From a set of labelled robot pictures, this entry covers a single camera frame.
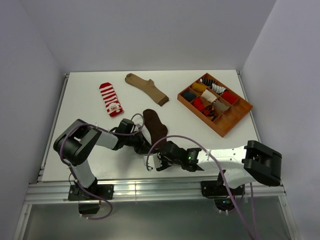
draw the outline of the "sock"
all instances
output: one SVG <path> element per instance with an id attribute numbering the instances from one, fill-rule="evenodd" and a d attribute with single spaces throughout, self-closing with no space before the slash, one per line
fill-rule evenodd
<path id="1" fill-rule="evenodd" d="M 189 103 L 197 98 L 195 94 L 189 91 L 185 91 L 184 93 L 181 94 L 181 96 L 184 97 L 184 99 L 187 100 Z"/>
<path id="2" fill-rule="evenodd" d="M 152 109 L 146 109 L 143 111 L 143 118 L 145 127 L 148 129 L 151 136 L 151 144 L 155 144 L 159 139 L 167 136 L 168 129 L 166 125 L 163 125 L 159 119 L 158 114 Z M 155 148 L 161 148 L 167 140 L 159 142 Z"/>
<path id="3" fill-rule="evenodd" d="M 205 100 L 207 100 L 211 104 L 217 99 L 217 97 L 212 92 L 210 92 L 208 89 L 206 89 L 202 93 L 201 97 L 203 97 Z"/>
<path id="4" fill-rule="evenodd" d="M 162 91 L 156 88 L 154 81 L 151 79 L 147 81 L 133 73 L 129 73 L 124 80 L 127 84 L 144 91 L 156 104 L 160 106 L 169 101 L 169 98 Z"/>
<path id="5" fill-rule="evenodd" d="M 102 83 L 99 87 L 99 90 L 102 95 L 106 111 L 110 115 L 110 117 L 113 118 L 124 112 L 114 90 L 114 87 L 109 82 Z"/>
<path id="6" fill-rule="evenodd" d="M 202 85 L 202 84 L 199 84 L 199 83 L 197 83 L 197 82 L 194 82 L 194 83 L 192 84 L 191 88 L 192 88 L 195 92 L 202 94 L 202 93 L 207 89 L 207 86 Z"/>
<path id="7" fill-rule="evenodd" d="M 204 85 L 208 86 L 211 88 L 212 84 L 215 82 L 212 79 L 208 79 L 208 78 L 200 78 L 200 82 L 203 83 Z"/>
<path id="8" fill-rule="evenodd" d="M 214 121 L 217 117 L 218 114 L 215 112 L 215 110 L 213 109 L 212 105 L 208 105 L 204 108 L 204 110 L 202 111 L 202 113 L 208 117 L 209 119 L 211 119 L 211 121 Z"/>
<path id="9" fill-rule="evenodd" d="M 238 98 L 236 97 L 236 96 L 233 96 L 230 92 L 228 92 L 228 91 L 225 91 L 222 95 L 221 95 L 221 97 L 223 98 L 223 99 L 225 99 L 228 103 L 230 103 L 230 104 L 234 104 L 237 100 L 238 100 Z"/>
<path id="10" fill-rule="evenodd" d="M 226 110 L 228 110 L 228 106 L 225 105 L 224 103 L 220 102 L 219 100 L 216 100 L 213 102 L 213 106 L 218 109 L 220 112 L 224 112 Z"/>
<path id="11" fill-rule="evenodd" d="M 193 101 L 193 106 L 195 106 L 195 108 L 198 109 L 200 112 L 202 112 L 202 110 L 205 109 L 205 106 L 202 104 L 202 101 L 200 100 L 199 97 L 197 97 Z"/>
<path id="12" fill-rule="evenodd" d="M 222 94 L 225 90 L 227 90 L 225 87 L 223 86 L 218 86 L 216 84 L 212 84 L 212 88 L 213 91 L 215 91 L 217 94 Z"/>

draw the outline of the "wooden tray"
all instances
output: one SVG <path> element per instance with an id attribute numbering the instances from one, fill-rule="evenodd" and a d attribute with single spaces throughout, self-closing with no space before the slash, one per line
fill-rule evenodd
<path id="1" fill-rule="evenodd" d="M 184 92 L 188 91 L 195 94 L 197 97 L 199 97 L 205 107 L 212 104 L 208 102 L 206 99 L 204 99 L 199 93 L 191 89 L 192 84 L 189 85 L 187 88 L 185 88 L 183 91 L 181 91 L 178 94 L 177 99 L 183 105 L 185 105 L 191 112 L 193 112 L 198 118 L 200 118 L 205 124 L 207 124 L 211 129 L 213 129 L 221 137 L 224 137 L 241 119 L 244 118 L 245 115 L 247 115 L 250 112 L 253 106 L 249 102 L 244 100 L 242 97 L 240 97 L 238 94 L 236 94 L 234 91 L 232 91 L 230 88 L 228 88 L 227 86 L 222 84 L 220 81 L 218 81 L 216 78 L 211 76 L 209 73 L 206 73 L 205 75 L 201 76 L 195 82 L 198 84 L 204 85 L 202 82 L 200 82 L 200 79 L 202 78 L 212 79 L 214 80 L 214 84 L 225 87 L 230 94 L 237 97 L 237 101 L 234 102 L 233 104 L 230 104 L 225 99 L 223 99 L 219 94 L 215 93 L 212 89 L 207 87 L 206 89 L 209 90 L 211 93 L 213 93 L 217 97 L 217 100 L 219 100 L 221 103 L 229 107 L 228 110 L 221 112 L 218 109 L 216 109 L 214 106 L 212 106 L 214 111 L 217 113 L 218 117 L 214 121 L 211 121 L 210 118 L 206 117 L 202 112 L 200 112 L 198 109 L 196 109 L 193 106 L 193 101 L 188 102 L 182 96 Z"/>

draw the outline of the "red and white striped sock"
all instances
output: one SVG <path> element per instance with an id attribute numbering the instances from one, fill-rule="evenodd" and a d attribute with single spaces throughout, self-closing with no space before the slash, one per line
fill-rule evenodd
<path id="1" fill-rule="evenodd" d="M 109 82 L 102 83 L 99 87 L 99 90 L 102 95 L 106 111 L 110 117 L 115 117 L 124 112 L 114 87 Z"/>

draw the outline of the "white table surface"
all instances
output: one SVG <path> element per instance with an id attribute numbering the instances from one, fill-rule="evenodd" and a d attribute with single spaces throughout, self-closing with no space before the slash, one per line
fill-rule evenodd
<path id="1" fill-rule="evenodd" d="M 134 73 L 148 80 L 152 79 L 159 90 L 169 97 L 163 106 L 157 105 L 148 95 L 125 82 L 128 73 Z M 183 135 L 201 143 L 207 149 L 225 149 L 258 140 L 250 114 L 247 114 L 225 137 L 220 137 L 209 126 L 196 117 L 177 100 L 177 95 L 196 79 L 209 73 L 244 97 L 235 70 L 182 70 L 182 71 L 114 71 L 114 72 L 72 72 L 66 84 L 63 100 L 46 155 L 42 181 L 67 181 L 70 171 L 61 163 L 53 144 L 57 137 L 76 119 L 98 125 L 105 129 L 117 127 L 123 118 L 130 119 L 145 109 L 157 112 L 161 122 L 168 128 L 168 135 Z M 110 82 L 124 109 L 124 113 L 111 118 L 105 109 L 99 86 Z M 142 123 L 137 116 L 135 123 Z M 147 128 L 143 134 L 150 141 Z M 181 138 L 169 139 L 181 148 L 196 147 Z M 91 170 L 98 180 L 131 180 L 176 177 L 199 177 L 217 175 L 218 171 L 188 172 L 179 167 L 170 167 L 161 172 L 147 171 L 143 157 L 130 147 L 118 151 L 95 146 L 88 158 Z"/>

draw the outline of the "glass panel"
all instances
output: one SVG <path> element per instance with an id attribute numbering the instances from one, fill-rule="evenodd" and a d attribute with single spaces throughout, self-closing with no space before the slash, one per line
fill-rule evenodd
<path id="1" fill-rule="evenodd" d="M 260 239 L 289 239 L 277 197 L 254 199 Z M 249 240 L 238 214 L 219 214 L 211 199 L 118 202 L 110 217 L 86 220 L 78 204 L 33 205 L 24 240 Z M 240 206 L 252 226 L 251 203 Z"/>

